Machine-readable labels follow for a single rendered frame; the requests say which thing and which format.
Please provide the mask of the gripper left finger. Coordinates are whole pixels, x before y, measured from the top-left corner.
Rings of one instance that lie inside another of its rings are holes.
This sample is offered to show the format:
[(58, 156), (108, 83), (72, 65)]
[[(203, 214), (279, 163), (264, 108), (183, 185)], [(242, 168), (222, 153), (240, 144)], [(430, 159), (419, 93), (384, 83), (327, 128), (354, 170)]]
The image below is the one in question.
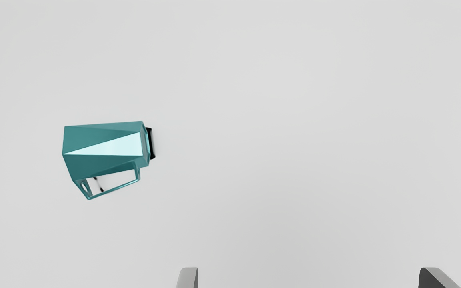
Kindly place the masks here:
[(186, 267), (181, 269), (177, 288), (198, 288), (198, 268)]

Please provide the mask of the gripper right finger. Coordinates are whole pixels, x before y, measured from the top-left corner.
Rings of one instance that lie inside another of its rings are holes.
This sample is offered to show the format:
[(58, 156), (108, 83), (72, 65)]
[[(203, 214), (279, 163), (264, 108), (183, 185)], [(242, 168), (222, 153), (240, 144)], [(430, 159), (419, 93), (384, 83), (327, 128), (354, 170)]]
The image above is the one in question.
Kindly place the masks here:
[(419, 288), (461, 288), (443, 270), (423, 267), (419, 272)]

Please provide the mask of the teal faceted mug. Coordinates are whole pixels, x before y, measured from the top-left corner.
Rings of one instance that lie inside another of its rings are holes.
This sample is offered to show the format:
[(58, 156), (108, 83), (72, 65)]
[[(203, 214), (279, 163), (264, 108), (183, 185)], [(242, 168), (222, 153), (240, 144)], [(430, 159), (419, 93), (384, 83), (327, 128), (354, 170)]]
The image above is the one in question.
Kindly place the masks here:
[[(156, 157), (152, 128), (138, 122), (115, 122), (66, 126), (62, 156), (72, 182), (88, 200), (135, 184), (141, 179), (141, 169)], [(105, 189), (93, 191), (89, 179), (126, 171), (134, 179)]]

